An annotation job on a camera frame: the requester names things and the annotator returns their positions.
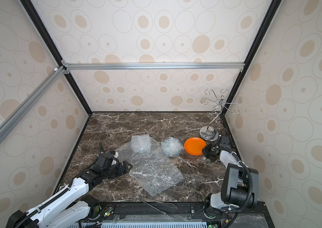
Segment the orange dinner plate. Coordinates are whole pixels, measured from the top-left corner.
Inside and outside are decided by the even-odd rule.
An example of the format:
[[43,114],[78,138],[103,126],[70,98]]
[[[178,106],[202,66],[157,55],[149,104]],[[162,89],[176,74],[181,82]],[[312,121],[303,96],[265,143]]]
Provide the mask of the orange dinner plate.
[[206,146],[206,142],[198,137],[192,137],[185,141],[184,149],[185,151],[193,156],[202,155],[202,149]]

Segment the bubble wrap around orange plate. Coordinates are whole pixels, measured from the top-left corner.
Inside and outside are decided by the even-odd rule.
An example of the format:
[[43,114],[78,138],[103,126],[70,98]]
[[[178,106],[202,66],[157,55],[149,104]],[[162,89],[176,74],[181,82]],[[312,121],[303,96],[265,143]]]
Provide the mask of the bubble wrap around orange plate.
[[162,151],[161,144],[150,138],[151,150],[147,153],[134,153],[131,142],[116,149],[120,161],[133,165],[129,172],[152,197],[184,180],[184,176],[171,159]]

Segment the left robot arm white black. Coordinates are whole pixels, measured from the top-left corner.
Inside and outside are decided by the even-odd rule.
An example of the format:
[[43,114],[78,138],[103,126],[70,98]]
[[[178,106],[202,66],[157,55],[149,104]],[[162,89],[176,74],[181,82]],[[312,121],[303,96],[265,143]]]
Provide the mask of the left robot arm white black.
[[87,217],[91,211],[91,204],[80,201],[72,208],[68,208],[78,198],[86,195],[105,179],[111,180],[128,174],[133,165],[127,161],[120,162],[116,151],[100,152],[94,162],[72,179],[69,185],[58,193],[22,212],[13,213],[7,228],[59,228]]

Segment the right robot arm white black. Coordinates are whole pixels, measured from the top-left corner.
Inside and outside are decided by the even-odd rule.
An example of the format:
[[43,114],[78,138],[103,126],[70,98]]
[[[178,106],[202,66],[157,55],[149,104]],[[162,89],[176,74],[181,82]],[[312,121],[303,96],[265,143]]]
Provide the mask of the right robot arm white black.
[[239,158],[230,145],[230,138],[219,135],[202,149],[202,153],[211,162],[222,162],[226,168],[220,192],[205,198],[205,215],[212,218],[220,211],[242,212],[256,208],[259,173]]

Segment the chrome mug tree stand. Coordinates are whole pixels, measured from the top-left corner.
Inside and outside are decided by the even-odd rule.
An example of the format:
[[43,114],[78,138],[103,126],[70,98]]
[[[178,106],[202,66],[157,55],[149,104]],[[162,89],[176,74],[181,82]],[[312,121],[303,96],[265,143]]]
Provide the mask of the chrome mug tree stand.
[[200,100],[200,102],[203,105],[209,105],[209,103],[215,103],[215,106],[213,107],[211,114],[210,114],[214,118],[209,122],[209,124],[207,126],[202,127],[199,131],[199,135],[200,135],[201,139],[203,139],[206,142],[215,142],[218,139],[219,133],[218,133],[218,130],[216,129],[215,125],[217,124],[217,121],[220,118],[224,109],[226,109],[228,112],[230,112],[231,114],[233,114],[235,116],[240,114],[240,111],[238,109],[235,108],[233,111],[231,111],[229,108],[226,107],[226,105],[241,104],[242,99],[241,98],[234,98],[232,102],[227,102],[226,98],[224,96],[224,93],[226,93],[226,92],[228,92],[227,89],[222,89],[220,91],[221,95],[217,96],[213,89],[206,89],[205,90],[206,96],[213,95],[215,99],[212,100],[210,98],[203,97]]

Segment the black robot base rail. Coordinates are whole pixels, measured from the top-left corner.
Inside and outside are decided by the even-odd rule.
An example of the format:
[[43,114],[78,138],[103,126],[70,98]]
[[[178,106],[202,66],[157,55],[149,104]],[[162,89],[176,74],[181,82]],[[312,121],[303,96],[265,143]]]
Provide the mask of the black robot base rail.
[[51,209],[32,217],[38,228],[271,228],[264,211],[235,215],[218,211],[207,217],[202,203],[171,205],[79,201],[53,216]]

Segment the horizontal aluminium rail back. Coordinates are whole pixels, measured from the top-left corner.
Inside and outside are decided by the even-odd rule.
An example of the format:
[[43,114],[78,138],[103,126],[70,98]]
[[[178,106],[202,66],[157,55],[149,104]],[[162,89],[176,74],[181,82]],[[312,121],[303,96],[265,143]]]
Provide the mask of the horizontal aluminium rail back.
[[244,66],[243,62],[65,64],[68,70],[243,69]]

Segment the diagonal aluminium rail left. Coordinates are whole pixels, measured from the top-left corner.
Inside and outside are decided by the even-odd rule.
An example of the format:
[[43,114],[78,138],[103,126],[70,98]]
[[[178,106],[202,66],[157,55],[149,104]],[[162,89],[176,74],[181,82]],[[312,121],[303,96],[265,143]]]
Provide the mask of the diagonal aluminium rail left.
[[52,86],[57,78],[64,74],[64,67],[58,66],[18,107],[17,109],[0,125],[0,144],[17,126],[24,116],[35,106],[38,100]]

